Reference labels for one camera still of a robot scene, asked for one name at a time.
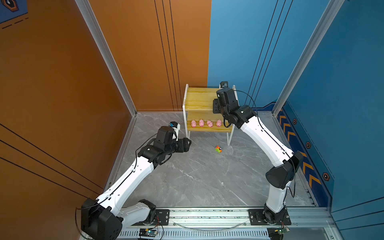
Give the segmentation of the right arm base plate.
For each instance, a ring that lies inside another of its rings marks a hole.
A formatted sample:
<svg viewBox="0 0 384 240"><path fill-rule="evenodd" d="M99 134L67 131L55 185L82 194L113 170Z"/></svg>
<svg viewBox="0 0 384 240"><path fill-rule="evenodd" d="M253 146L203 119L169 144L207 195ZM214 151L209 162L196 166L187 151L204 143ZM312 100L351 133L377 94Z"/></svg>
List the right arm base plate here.
<svg viewBox="0 0 384 240"><path fill-rule="evenodd" d="M269 209L249 209L248 214L252 226L290 226L292 224L287 208L283 208L278 213Z"/></svg>

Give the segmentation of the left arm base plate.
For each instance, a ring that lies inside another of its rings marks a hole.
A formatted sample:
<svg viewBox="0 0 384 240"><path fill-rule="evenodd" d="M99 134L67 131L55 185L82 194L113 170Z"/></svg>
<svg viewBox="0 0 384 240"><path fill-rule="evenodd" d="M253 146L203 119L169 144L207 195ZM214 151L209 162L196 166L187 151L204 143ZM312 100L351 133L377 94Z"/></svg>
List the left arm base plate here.
<svg viewBox="0 0 384 240"><path fill-rule="evenodd" d="M156 209L154 219L151 222L138 222L133 224L133 226L155 226L158 224L158 221L160 221L160 224L164 227L169 225L169 220L169 209Z"/></svg>

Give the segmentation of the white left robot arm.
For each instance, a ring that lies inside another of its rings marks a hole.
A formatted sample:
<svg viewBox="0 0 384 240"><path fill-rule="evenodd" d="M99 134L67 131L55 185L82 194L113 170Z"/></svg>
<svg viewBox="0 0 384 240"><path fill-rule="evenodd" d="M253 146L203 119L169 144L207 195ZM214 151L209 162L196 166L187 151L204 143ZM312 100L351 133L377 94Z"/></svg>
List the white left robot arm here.
<svg viewBox="0 0 384 240"><path fill-rule="evenodd" d="M138 185L156 167L165 164L174 153L186 153L191 146L188 138L179 138L181 126L170 122L145 141L135 152L135 160L126 172L96 199L86 199L75 210L76 228L85 240L115 240L120 232L137 223L158 224L156 205L148 200L124 208L124 204Z"/></svg>

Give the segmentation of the pink toy pig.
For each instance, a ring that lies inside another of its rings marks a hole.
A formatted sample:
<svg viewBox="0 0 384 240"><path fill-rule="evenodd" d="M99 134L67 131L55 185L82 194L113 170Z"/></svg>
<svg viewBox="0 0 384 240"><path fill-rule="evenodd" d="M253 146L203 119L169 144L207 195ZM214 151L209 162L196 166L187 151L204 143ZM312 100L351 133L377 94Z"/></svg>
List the pink toy pig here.
<svg viewBox="0 0 384 240"><path fill-rule="evenodd" d="M204 125L205 125L205 122L204 122L202 119L200 119L200 120L199 120L199 126L200 126L200 127L203 127Z"/></svg>
<svg viewBox="0 0 384 240"><path fill-rule="evenodd" d="M210 121L210 120L207 120L207 125L210 127L210 128L212 128L213 127L213 122L212 121Z"/></svg>
<svg viewBox="0 0 384 240"><path fill-rule="evenodd" d="M197 126L196 121L195 121L195 120L192 120L192 121L191 121L191 127L192 127L192 128L195 128L196 126Z"/></svg>
<svg viewBox="0 0 384 240"><path fill-rule="evenodd" d="M223 123L222 123L222 121L221 121L221 120L217 120L217 121L216 121L216 126L217 126L217 127L221 127L221 126L222 126L222 124L223 124Z"/></svg>

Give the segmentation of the orange green toy car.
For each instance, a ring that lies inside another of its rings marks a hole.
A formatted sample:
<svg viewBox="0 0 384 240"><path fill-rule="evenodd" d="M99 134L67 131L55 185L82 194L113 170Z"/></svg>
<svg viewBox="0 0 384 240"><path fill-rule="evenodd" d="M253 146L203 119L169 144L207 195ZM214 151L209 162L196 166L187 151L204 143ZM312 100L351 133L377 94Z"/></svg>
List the orange green toy car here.
<svg viewBox="0 0 384 240"><path fill-rule="evenodd" d="M222 148L219 145L217 145L215 147L215 150L216 150L217 153L221 153L222 152Z"/></svg>

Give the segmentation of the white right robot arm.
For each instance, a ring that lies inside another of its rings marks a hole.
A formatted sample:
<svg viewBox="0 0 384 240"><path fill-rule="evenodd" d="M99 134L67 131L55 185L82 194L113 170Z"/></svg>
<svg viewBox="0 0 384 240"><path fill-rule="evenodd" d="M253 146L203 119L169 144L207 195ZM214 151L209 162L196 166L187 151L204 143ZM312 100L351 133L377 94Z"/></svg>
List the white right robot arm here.
<svg viewBox="0 0 384 240"><path fill-rule="evenodd" d="M264 205L264 221L270 225L282 223L287 219L286 196L295 196L296 173L303 162L303 155L293 153L273 133L265 127L258 113L250 106L240 106L236 90L220 88L214 99L214 113L223 116L224 124L234 125L246 133L267 155L273 167L266 172L270 184L269 195Z"/></svg>

